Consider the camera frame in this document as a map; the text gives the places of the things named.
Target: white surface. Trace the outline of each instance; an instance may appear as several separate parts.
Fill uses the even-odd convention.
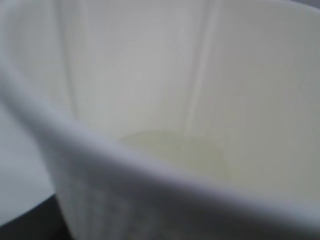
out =
[[[152,130],[208,139],[233,184],[320,199],[318,12],[274,0],[60,4],[84,124],[116,140]]]
[[[0,102],[0,225],[54,193],[34,140]]]

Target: dark surface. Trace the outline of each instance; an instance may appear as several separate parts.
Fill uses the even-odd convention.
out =
[[[55,196],[3,225],[0,240],[71,240]]]

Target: yellowish liquid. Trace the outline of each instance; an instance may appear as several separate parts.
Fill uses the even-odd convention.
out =
[[[120,142],[186,171],[223,181],[230,179],[222,150],[208,140],[151,130],[125,136]]]

